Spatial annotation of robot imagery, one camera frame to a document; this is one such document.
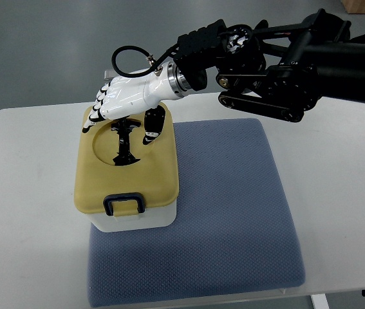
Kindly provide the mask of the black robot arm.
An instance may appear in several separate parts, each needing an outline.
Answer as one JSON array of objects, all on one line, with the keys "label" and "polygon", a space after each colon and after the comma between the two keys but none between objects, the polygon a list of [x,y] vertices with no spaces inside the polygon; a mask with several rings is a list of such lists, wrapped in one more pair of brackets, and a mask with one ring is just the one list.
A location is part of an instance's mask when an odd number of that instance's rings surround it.
[{"label": "black robot arm", "polygon": [[217,20],[179,36],[164,58],[195,91],[215,67],[227,108],[299,122],[322,97],[365,103],[365,34],[351,37],[350,26],[325,10],[275,27]]}]

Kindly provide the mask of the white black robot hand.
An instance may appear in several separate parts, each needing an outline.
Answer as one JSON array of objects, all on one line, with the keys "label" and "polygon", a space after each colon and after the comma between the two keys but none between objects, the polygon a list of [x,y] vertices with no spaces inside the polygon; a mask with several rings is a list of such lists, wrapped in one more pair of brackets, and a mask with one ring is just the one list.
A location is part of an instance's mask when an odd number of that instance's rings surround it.
[{"label": "white black robot hand", "polygon": [[176,63],[165,62],[143,77],[117,76],[98,91],[82,132],[105,120],[118,120],[158,107],[163,100],[179,100],[193,89]]}]

